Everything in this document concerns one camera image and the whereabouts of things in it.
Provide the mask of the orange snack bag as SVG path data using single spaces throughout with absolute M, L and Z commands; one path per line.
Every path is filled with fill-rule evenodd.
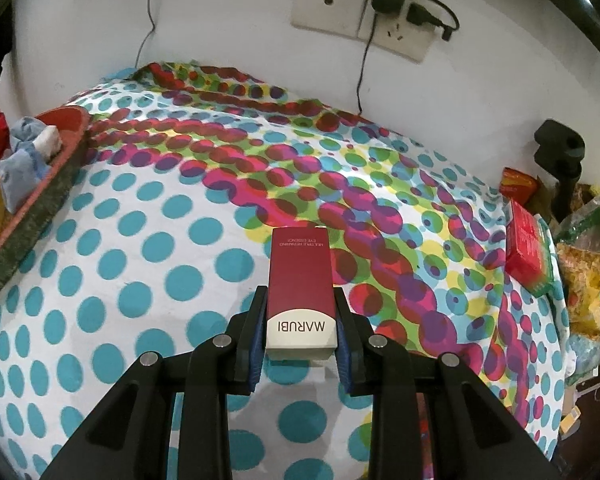
M 524 206 L 539 188 L 539 182 L 534 177 L 518 171 L 517 169 L 505 167 L 502 171 L 500 193 Z

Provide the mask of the black clamp stand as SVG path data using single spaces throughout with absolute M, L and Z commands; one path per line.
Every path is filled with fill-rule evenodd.
M 558 222 L 570 215 L 574 189 L 582 174 L 585 143 L 577 131 L 547 119 L 534 133 L 539 145 L 534 161 L 557 180 L 557 191 L 550 208 Z

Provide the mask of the white power socket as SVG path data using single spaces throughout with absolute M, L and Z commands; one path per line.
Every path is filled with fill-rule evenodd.
M 399 14 L 379 14 L 378 18 L 374 18 L 375 12 L 368 2 L 358 29 L 358 39 L 366 42 L 370 38 L 373 23 L 376 23 L 372 40 L 374 46 L 421 63 L 438 39 L 439 29 L 431 24 L 414 25 L 407 21 L 408 8 L 414 2 L 424 6 L 436 18 L 440 16 L 440 12 L 425 0 L 405 0 Z

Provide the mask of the red Marubi box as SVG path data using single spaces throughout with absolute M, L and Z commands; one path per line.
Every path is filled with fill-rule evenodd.
M 337 348 L 328 232 L 272 233 L 265 350 L 273 361 L 326 360 Z

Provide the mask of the blue white sock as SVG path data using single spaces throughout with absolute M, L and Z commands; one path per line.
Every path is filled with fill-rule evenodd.
M 59 129 L 26 116 L 9 129 L 9 148 L 0 159 L 0 190 L 10 214 L 18 209 L 50 172 L 62 148 Z

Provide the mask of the red green box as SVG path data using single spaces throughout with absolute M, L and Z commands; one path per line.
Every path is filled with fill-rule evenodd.
M 506 272 L 535 297 L 553 284 L 550 248 L 540 222 L 512 200 L 506 209 Z

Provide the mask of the colourful polka dot bedsheet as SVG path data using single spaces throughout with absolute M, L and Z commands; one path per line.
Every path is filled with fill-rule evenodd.
M 559 298 L 505 272 L 504 197 L 443 155 L 232 68 L 157 63 L 78 94 L 93 151 L 0 291 L 0 448 L 36 479 L 147 351 L 222 333 L 272 233 L 321 226 L 377 333 L 458 354 L 545 455 L 565 394 Z

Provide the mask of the white wall socket plate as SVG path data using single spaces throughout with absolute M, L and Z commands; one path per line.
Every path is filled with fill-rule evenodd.
M 348 38 L 356 38 L 367 0 L 294 0 L 290 24 L 295 28 L 314 30 Z

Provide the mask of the yellow snack bag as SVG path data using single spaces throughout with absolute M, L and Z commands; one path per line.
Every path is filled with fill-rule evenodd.
M 600 341 L 600 195 L 565 218 L 554 242 L 567 289 L 570 330 Z

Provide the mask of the round red tray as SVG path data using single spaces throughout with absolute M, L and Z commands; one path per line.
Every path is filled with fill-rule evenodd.
M 60 153 L 50 162 L 50 172 L 16 214 L 3 222 L 0 235 L 0 290 L 14 275 L 50 220 L 65 203 L 87 151 L 86 130 L 91 116 L 80 106 L 68 105 L 38 115 L 59 129 Z

